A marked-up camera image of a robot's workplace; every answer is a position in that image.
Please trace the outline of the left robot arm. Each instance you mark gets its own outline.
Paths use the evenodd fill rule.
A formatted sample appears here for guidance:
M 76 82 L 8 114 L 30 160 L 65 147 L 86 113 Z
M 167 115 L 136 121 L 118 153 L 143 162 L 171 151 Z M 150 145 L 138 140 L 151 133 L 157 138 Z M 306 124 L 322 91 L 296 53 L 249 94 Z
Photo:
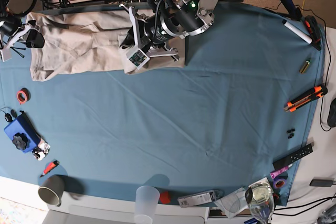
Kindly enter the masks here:
M 147 0 L 154 15 L 138 14 L 133 6 L 120 4 L 129 14 L 132 28 L 120 49 L 125 71 L 180 62 L 182 54 L 170 46 L 175 38 L 184 39 L 204 33 L 214 23 L 219 0 Z

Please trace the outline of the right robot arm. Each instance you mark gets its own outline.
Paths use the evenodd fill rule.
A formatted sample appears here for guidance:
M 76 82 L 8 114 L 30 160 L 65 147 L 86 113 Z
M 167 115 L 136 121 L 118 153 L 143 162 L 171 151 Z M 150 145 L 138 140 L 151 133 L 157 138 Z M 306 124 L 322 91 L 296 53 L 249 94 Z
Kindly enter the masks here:
M 29 20 L 23 23 L 21 20 L 33 10 L 37 0 L 33 0 L 31 6 L 22 13 L 11 13 L 7 8 L 9 1 L 1 0 L 1 60 L 3 62 L 12 58 L 11 50 L 18 52 L 13 47 L 17 42 L 28 48 L 42 48 L 45 44 L 36 21 Z

